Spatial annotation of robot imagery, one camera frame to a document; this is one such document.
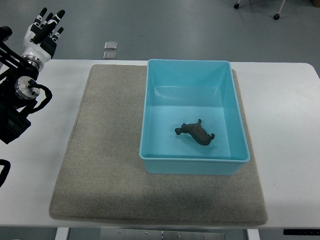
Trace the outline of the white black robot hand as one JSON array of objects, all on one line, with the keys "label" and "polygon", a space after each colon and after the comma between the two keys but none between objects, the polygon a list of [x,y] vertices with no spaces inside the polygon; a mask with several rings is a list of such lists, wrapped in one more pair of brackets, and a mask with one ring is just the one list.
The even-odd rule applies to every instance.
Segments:
[{"label": "white black robot hand", "polygon": [[59,22],[65,15],[65,10],[56,14],[47,13],[43,8],[34,22],[27,28],[23,39],[22,58],[33,64],[39,71],[45,63],[54,57],[57,41],[64,31],[63,27],[57,28]]}]

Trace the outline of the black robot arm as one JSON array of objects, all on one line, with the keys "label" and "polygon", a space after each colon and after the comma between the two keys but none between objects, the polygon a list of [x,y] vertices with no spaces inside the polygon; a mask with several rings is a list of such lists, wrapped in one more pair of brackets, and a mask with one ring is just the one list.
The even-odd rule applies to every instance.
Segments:
[{"label": "black robot arm", "polygon": [[8,26],[0,28],[0,62],[7,70],[0,74],[0,140],[9,144],[31,126],[28,115],[43,109],[53,95],[37,83],[44,62],[29,52],[19,56],[6,46],[12,35]]}]

